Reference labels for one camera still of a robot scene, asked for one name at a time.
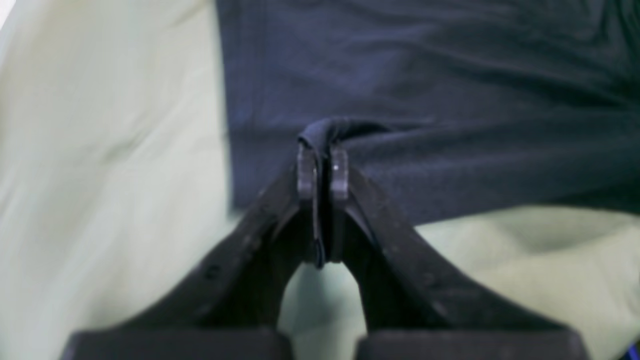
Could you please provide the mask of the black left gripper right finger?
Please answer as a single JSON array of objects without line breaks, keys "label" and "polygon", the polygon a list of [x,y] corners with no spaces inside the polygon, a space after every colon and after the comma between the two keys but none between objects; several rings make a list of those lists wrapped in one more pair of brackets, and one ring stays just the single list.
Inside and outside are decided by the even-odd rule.
[{"label": "black left gripper right finger", "polygon": [[330,262],[358,283],[357,360],[587,360],[576,331],[471,280],[330,149]]}]

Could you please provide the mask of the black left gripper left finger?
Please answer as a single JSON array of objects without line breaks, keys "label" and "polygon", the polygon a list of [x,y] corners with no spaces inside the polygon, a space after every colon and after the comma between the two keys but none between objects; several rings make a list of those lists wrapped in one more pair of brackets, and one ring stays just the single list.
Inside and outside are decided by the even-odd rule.
[{"label": "black left gripper left finger", "polygon": [[277,330],[302,262],[319,262],[317,157],[284,171],[174,289],[112,328],[77,332],[63,360],[292,360]]}]

